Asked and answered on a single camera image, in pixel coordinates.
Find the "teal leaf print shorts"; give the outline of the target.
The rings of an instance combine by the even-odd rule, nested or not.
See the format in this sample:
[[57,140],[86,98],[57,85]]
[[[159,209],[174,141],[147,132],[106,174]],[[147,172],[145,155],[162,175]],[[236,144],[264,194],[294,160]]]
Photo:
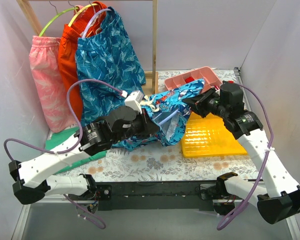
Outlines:
[[109,7],[100,27],[100,33],[77,40],[75,62],[77,78],[82,81],[82,126],[124,104],[115,89],[131,93],[142,90],[146,83],[120,14]]

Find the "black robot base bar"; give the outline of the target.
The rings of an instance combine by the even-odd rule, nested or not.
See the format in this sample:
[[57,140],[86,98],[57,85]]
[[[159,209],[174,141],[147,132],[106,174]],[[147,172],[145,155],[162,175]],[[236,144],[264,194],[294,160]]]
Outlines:
[[241,201],[218,193],[215,180],[99,182],[95,193],[69,197],[94,203],[98,211],[193,209],[221,215]]

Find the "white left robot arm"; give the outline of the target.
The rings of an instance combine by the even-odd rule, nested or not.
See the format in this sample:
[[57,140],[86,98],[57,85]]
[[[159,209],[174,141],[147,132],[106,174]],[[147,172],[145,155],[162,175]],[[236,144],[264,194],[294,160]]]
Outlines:
[[85,200],[99,193],[97,183],[90,174],[75,177],[57,176],[56,172],[75,162],[87,159],[112,145],[135,137],[143,140],[160,130],[145,109],[141,112],[120,106],[109,115],[101,116],[77,131],[65,142],[34,159],[9,163],[14,196],[23,205],[33,204],[49,195],[75,195]]

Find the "yellow hanger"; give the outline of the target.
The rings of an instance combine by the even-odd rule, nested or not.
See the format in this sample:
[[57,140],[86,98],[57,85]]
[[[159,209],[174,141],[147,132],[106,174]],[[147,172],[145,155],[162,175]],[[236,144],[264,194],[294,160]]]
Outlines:
[[88,8],[92,8],[93,10],[95,9],[95,6],[98,6],[98,3],[91,3],[88,4],[84,7],[82,7],[70,20],[70,22],[68,23],[68,26],[71,27],[73,25],[73,23],[76,21],[76,19],[82,14],[84,13]]

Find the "orange shorts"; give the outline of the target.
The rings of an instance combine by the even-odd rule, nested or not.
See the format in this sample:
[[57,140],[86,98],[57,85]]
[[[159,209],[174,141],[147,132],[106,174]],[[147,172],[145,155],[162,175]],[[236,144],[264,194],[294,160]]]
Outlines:
[[[82,13],[72,24],[71,27],[68,24],[64,25],[63,33],[60,39],[60,45],[58,50],[58,69],[60,71],[61,79],[64,84],[66,93],[70,86],[78,80],[77,76],[77,65],[75,61],[75,53],[78,49],[78,39],[81,38],[83,31],[85,30],[89,20],[93,15],[102,10],[106,9],[107,6],[100,2],[95,1],[93,4],[97,6],[88,8]],[[100,24],[106,17],[106,12],[100,14],[95,23],[89,28],[86,37],[92,37],[102,31]],[[70,93],[70,103],[75,112],[77,118],[81,120],[83,112],[83,102],[80,95],[80,88],[76,86]]]

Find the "translucent white hanger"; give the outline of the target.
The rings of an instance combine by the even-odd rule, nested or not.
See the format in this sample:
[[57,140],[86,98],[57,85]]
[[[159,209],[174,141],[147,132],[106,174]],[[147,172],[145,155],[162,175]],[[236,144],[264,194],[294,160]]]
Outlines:
[[82,37],[83,39],[87,36],[87,33],[88,33],[89,28],[94,24],[94,22],[95,22],[95,20],[97,19],[97,17],[98,17],[100,14],[102,14],[102,13],[104,13],[104,12],[108,12],[108,11],[111,11],[111,9],[110,9],[110,8],[104,8],[104,9],[99,10],[98,12],[96,12],[96,13],[92,16],[92,18],[91,18],[91,19],[89,20],[89,22],[87,23],[87,25],[86,25],[84,31],[82,32],[81,37]]

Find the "blue shark print shorts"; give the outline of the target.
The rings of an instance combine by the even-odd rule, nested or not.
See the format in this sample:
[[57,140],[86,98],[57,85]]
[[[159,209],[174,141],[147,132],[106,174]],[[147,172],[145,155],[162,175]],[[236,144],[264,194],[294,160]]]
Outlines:
[[[172,90],[146,96],[140,103],[141,107],[143,110],[146,110],[150,119],[158,125],[160,121],[165,119],[175,110],[180,111],[182,114],[191,110],[187,104],[182,102],[182,100],[199,95],[204,88],[204,83],[204,79],[198,79]],[[190,118],[191,112],[185,116],[178,113],[163,125],[158,125],[160,130],[153,136],[144,139],[130,137],[114,144],[113,147],[132,151],[136,148],[155,142],[160,142],[164,147],[176,145],[181,141],[185,134],[186,124]]]

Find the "wooden clothes rack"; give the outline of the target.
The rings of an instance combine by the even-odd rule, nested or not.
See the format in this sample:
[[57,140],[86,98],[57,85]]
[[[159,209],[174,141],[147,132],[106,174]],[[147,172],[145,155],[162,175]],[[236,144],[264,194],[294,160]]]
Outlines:
[[[44,34],[44,28],[41,26],[37,15],[35,14],[30,0],[16,1],[28,20],[35,34]],[[145,94],[155,94],[158,92],[158,73],[157,64],[157,27],[158,27],[158,1],[151,0],[152,3],[152,70],[145,71],[146,84],[142,87]]]

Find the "green hanger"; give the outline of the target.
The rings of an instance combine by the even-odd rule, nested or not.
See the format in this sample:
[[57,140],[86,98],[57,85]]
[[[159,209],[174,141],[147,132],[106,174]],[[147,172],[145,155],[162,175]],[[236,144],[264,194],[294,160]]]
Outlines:
[[50,28],[50,26],[53,25],[54,22],[58,21],[59,18],[63,18],[63,15],[67,15],[68,13],[72,13],[72,16],[74,16],[79,10],[80,10],[80,7],[76,5],[74,7],[67,8],[63,11],[59,11],[54,17],[52,17],[47,22],[47,24],[39,32],[38,36],[43,37],[46,34],[46,31]]

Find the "floral table mat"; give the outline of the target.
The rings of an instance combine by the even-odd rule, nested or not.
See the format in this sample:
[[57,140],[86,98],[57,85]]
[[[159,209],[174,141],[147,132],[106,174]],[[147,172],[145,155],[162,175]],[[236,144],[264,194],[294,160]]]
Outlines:
[[247,155],[185,158],[181,143],[164,147],[154,142],[133,151],[108,150],[105,157],[57,175],[90,174],[98,182],[199,181],[215,180],[229,172],[246,180],[258,176],[258,170]]

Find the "yellow plastic tray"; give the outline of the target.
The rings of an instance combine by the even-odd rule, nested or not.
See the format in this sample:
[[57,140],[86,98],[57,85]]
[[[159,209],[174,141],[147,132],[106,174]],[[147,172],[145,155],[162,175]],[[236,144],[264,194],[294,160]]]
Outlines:
[[185,158],[246,155],[246,150],[226,129],[222,118],[208,114],[202,118],[191,113],[181,139]]

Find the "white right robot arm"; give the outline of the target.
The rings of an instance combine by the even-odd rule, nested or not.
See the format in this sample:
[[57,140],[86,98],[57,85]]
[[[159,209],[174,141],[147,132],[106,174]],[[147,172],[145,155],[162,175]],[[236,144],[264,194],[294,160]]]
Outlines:
[[224,82],[219,90],[211,88],[195,97],[183,100],[197,115],[220,117],[225,128],[246,150],[258,170],[254,183],[234,172],[225,173],[216,180],[216,192],[222,199],[231,195],[242,199],[217,225],[222,230],[242,213],[248,204],[255,206],[269,224],[300,213],[300,184],[289,174],[272,147],[274,133],[267,120],[267,136],[257,115],[245,109],[245,86]]

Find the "pink patterned shorts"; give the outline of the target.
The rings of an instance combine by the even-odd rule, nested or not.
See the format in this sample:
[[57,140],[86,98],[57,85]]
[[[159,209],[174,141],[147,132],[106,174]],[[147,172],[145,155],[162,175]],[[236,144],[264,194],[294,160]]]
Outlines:
[[58,68],[58,37],[33,36],[29,53],[30,70],[42,111],[50,130],[58,133],[75,123]]

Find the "pink divided organizer box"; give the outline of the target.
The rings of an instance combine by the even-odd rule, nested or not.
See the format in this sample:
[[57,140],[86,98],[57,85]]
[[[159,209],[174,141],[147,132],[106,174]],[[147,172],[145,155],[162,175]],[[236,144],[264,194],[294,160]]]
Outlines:
[[219,90],[220,86],[223,84],[223,82],[219,79],[219,77],[210,67],[204,66],[165,79],[164,87],[166,91],[170,91],[199,79],[204,79],[204,88],[202,92],[206,92],[214,87],[216,87],[216,89]]

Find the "green folded cloth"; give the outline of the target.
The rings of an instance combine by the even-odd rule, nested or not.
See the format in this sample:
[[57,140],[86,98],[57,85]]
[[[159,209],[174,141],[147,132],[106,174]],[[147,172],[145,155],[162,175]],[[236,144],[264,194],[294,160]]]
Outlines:
[[[69,137],[73,136],[76,131],[78,131],[78,127],[72,127],[65,130],[62,130],[58,133],[51,133],[48,137],[48,139],[45,141],[45,149],[46,150],[52,150],[53,148],[57,147],[58,145],[61,145],[64,141],[66,141]],[[75,163],[73,163],[71,166],[66,166],[63,169],[57,171],[56,174],[61,174],[70,170],[73,170],[75,168],[78,168],[84,164],[100,160],[101,158],[104,158],[106,156],[106,151],[99,152],[93,156],[90,156],[89,158],[81,159]]]

